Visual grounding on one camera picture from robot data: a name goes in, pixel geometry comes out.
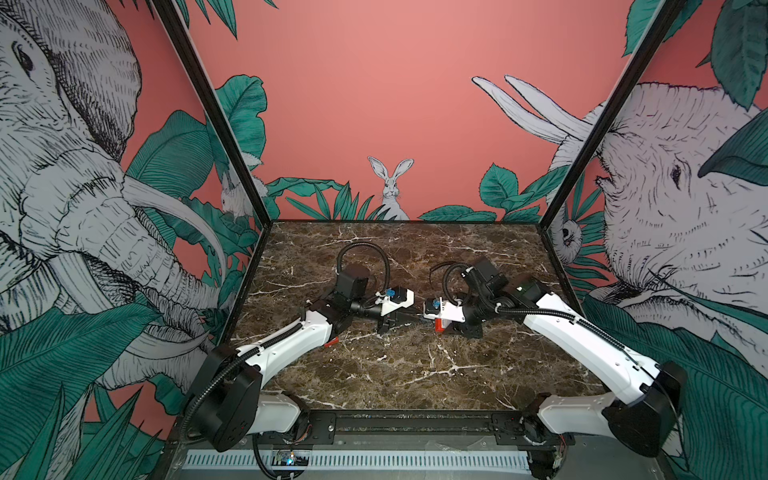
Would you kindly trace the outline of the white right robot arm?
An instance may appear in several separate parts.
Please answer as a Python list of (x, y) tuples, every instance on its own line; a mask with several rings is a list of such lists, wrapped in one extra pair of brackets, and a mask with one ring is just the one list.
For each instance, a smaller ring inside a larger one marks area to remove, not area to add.
[(630, 349), (532, 275), (508, 280), (485, 257), (448, 263), (442, 288), (441, 321), (470, 329), (489, 320), (515, 321), (553, 342), (605, 386), (603, 395), (545, 397), (534, 416), (547, 431), (605, 436), (644, 457), (660, 454), (682, 413), (688, 375), (680, 365)]

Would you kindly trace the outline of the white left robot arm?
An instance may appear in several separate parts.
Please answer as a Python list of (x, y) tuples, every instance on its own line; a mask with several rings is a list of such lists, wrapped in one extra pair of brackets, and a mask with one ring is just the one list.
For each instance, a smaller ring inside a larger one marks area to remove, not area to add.
[(264, 385), (305, 354), (333, 343), (355, 318), (373, 320), (382, 330), (415, 317), (412, 290), (387, 287), (368, 296), (368, 276), (367, 268), (348, 266), (289, 325), (254, 344), (216, 347), (187, 395), (180, 438), (205, 440), (224, 452), (249, 435), (293, 431), (303, 404), (287, 394), (262, 396)]

